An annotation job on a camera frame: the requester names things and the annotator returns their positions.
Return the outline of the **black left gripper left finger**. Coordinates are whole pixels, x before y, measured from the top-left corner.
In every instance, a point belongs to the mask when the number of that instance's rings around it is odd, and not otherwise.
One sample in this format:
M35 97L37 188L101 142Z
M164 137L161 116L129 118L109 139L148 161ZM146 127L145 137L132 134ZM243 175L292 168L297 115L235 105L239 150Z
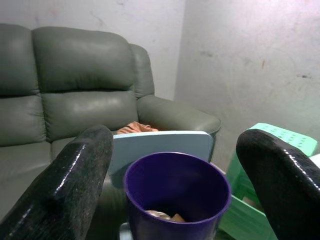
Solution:
M104 125L84 130L24 191L0 222L2 240L84 240L113 152Z

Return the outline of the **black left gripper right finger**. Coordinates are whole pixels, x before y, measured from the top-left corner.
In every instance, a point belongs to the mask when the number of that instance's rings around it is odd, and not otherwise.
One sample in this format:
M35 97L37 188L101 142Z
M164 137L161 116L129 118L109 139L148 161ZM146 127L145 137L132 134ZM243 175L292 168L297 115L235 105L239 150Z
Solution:
M320 169L298 148L258 129L241 133L237 157L279 240L320 238Z

